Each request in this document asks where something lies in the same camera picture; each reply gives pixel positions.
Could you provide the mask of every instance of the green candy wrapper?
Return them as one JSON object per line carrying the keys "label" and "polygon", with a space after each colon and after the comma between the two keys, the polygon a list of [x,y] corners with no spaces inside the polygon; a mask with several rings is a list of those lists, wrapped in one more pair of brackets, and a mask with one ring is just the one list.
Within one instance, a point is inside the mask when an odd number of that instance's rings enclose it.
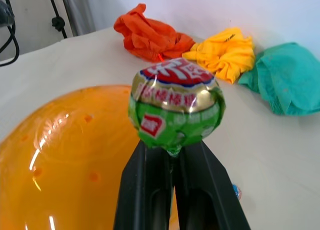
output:
{"label": "green candy wrapper", "polygon": [[220,124],[225,100],[212,73],[176,58],[139,71],[132,82],[128,115],[150,147],[176,156]]}

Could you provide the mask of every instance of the white tablecloth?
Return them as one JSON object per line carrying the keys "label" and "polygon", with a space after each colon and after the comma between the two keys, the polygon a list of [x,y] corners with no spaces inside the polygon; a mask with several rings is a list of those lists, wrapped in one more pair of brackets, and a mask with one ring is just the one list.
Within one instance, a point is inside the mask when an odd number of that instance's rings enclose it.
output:
{"label": "white tablecloth", "polygon": [[[150,63],[112,28],[63,40],[0,68],[0,140],[54,98],[83,87],[130,84]],[[227,109],[206,144],[242,190],[253,230],[320,226],[320,114],[276,116],[260,97],[220,81]]]}

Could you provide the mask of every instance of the orange plastic ball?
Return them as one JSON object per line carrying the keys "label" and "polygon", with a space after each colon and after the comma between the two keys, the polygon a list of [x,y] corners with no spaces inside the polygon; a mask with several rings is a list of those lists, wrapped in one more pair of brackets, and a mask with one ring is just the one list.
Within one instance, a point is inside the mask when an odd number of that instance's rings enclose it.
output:
{"label": "orange plastic ball", "polygon": [[[122,171],[138,144],[130,87],[64,95],[0,145],[1,230],[110,230]],[[177,230],[177,209],[171,228]]]}

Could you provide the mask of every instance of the red logo on wrapper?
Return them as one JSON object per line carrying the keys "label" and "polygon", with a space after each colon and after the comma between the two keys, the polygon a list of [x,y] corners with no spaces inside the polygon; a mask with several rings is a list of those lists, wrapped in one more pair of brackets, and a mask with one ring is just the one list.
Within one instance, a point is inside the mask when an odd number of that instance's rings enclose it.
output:
{"label": "red logo on wrapper", "polygon": [[141,122],[141,130],[154,139],[165,129],[165,120],[156,115],[144,114]]}
{"label": "red logo on wrapper", "polygon": [[192,87],[201,83],[208,84],[215,78],[209,71],[183,58],[158,63],[141,70],[140,73],[148,79],[156,79],[162,83],[178,84],[185,87]]}

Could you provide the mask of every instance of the teal cloth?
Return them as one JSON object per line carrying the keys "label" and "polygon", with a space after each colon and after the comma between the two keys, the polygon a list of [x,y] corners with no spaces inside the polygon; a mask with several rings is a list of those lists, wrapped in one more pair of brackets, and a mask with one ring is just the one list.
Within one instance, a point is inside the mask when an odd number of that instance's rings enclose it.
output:
{"label": "teal cloth", "polygon": [[320,111],[320,62],[296,43],[258,54],[253,70],[238,83],[260,93],[275,114],[303,116]]}

